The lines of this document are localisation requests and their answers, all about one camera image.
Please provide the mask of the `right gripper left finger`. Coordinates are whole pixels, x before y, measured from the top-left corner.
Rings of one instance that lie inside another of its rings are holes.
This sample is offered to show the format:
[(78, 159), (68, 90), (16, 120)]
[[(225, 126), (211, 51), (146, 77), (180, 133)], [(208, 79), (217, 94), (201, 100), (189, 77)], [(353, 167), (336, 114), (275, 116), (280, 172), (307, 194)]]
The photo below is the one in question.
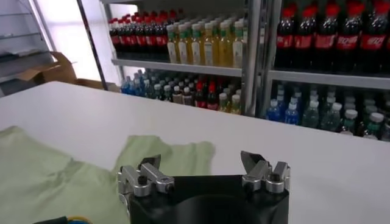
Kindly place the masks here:
[(146, 157), (136, 167), (121, 166), (118, 176), (118, 193), (133, 194), (146, 197), (151, 194), (152, 187), (159, 193), (170, 194), (175, 189), (175, 180), (160, 170), (161, 155)]

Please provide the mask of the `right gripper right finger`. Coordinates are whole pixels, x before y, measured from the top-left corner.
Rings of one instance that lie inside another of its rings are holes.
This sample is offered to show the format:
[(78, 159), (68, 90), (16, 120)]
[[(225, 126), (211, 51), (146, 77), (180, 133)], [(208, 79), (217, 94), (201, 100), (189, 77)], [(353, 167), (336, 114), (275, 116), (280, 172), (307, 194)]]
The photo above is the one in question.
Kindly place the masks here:
[(273, 167), (260, 154), (241, 151), (241, 161), (247, 172), (242, 176), (242, 187), (253, 193), (265, 189), (272, 194), (290, 191), (291, 168), (288, 163), (278, 161)]

